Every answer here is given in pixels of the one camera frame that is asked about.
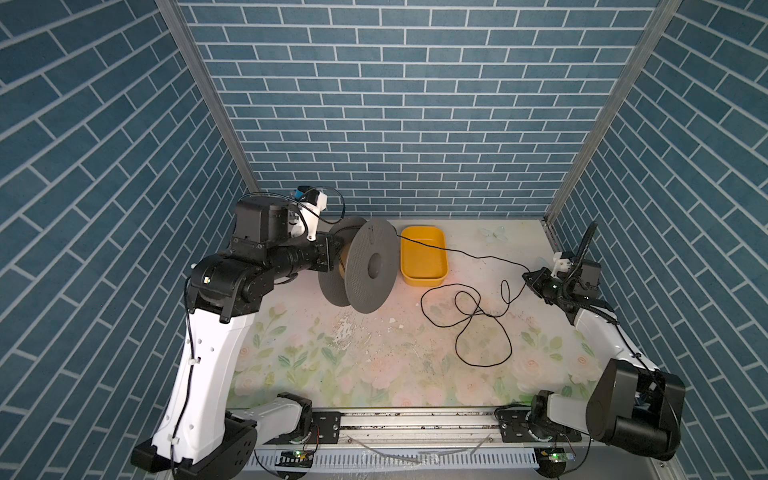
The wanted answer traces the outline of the dark grey perforated spool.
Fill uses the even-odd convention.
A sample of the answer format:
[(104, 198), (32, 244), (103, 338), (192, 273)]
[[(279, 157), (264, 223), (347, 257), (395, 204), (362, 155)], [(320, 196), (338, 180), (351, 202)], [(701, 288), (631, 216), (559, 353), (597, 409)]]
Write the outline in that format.
[(349, 217), (328, 232), (341, 242), (333, 269), (318, 274), (325, 299), (370, 314), (389, 297), (399, 272), (400, 247), (395, 227), (381, 218)]

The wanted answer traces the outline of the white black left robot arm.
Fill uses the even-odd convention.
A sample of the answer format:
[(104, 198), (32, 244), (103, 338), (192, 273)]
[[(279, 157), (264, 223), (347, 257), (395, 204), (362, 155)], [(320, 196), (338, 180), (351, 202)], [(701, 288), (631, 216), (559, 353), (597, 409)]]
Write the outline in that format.
[(133, 466), (175, 479), (232, 479), (256, 446), (312, 434), (312, 403), (280, 394), (251, 414), (226, 408), (240, 350), (263, 298), (304, 270), (329, 272), (341, 240), (318, 231), (327, 195), (251, 193), (234, 207), (228, 247), (205, 257), (184, 286), (185, 342), (156, 433), (136, 445)]

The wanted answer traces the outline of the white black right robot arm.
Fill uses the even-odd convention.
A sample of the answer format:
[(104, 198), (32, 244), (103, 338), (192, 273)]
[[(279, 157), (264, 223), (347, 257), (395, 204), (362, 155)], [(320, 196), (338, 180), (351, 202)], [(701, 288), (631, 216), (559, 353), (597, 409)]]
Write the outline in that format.
[(668, 461), (682, 440), (685, 386), (640, 351), (614, 309), (600, 299), (601, 266), (586, 257), (597, 228), (591, 223), (578, 250), (558, 253), (551, 268), (522, 276), (538, 298), (565, 313), (604, 367), (584, 400), (540, 391), (528, 423), (537, 436), (579, 432), (631, 454)]

